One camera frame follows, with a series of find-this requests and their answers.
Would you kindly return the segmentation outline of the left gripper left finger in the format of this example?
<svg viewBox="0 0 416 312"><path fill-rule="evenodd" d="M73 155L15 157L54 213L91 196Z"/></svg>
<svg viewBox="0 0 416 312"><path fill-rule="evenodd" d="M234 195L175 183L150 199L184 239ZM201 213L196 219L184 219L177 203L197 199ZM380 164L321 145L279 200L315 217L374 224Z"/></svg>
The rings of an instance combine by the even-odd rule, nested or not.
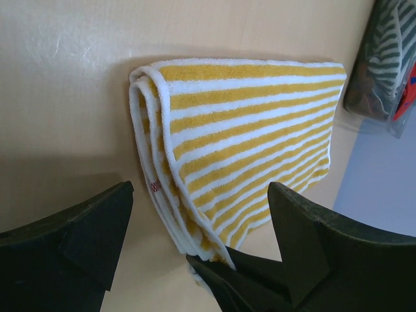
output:
<svg viewBox="0 0 416 312"><path fill-rule="evenodd" d="M1 233L2 311L99 311L112 287L134 188L121 182Z"/></svg>

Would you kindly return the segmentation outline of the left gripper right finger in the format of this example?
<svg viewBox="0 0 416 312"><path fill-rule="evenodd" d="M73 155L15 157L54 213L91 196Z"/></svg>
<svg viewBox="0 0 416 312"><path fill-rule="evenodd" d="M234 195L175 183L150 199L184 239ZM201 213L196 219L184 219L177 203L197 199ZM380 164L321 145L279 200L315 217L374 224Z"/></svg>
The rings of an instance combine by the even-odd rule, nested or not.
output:
<svg viewBox="0 0 416 312"><path fill-rule="evenodd" d="M281 254L228 253L233 266L188 256L222 311L414 311L415 238L268 186Z"/></svg>

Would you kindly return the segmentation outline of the yellow striped towel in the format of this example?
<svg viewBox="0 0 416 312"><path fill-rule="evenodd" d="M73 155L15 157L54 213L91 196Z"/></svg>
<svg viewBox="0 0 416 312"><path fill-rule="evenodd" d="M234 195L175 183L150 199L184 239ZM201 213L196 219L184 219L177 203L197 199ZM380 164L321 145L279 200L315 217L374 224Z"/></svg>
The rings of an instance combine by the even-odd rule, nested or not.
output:
<svg viewBox="0 0 416 312"><path fill-rule="evenodd" d="M303 192L330 168L337 62L183 58L129 76L149 196L181 254L232 267L230 249L270 220L267 189Z"/></svg>

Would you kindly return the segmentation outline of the grey plastic bin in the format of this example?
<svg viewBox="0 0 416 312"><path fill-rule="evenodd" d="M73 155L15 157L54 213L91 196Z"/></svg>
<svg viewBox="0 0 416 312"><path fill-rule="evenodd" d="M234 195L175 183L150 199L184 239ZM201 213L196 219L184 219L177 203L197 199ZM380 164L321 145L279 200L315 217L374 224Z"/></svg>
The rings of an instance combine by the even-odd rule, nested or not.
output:
<svg viewBox="0 0 416 312"><path fill-rule="evenodd" d="M375 1L343 107L400 137L415 104L415 2Z"/></svg>

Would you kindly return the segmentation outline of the red blue patterned towel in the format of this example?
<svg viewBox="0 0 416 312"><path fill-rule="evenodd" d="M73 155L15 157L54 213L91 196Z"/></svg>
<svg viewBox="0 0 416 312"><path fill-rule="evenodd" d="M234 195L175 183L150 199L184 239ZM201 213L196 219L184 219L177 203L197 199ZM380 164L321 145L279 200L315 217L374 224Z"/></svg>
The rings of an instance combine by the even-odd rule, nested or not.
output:
<svg viewBox="0 0 416 312"><path fill-rule="evenodd" d="M409 79L406 83L403 95L401 97L400 103L396 109L395 115L393 116L393 121L397 121L411 106L415 101L415 82L416 82L416 65L413 66L412 71L409 75Z"/></svg>

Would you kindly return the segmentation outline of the black white striped towel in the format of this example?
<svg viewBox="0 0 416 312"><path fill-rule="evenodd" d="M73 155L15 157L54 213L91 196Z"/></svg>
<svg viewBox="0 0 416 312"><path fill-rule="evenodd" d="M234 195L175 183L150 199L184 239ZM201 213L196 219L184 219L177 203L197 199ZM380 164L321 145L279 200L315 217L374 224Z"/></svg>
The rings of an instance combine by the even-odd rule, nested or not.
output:
<svg viewBox="0 0 416 312"><path fill-rule="evenodd" d="M374 93L390 111L415 58L415 1L377 1L365 35L364 59Z"/></svg>

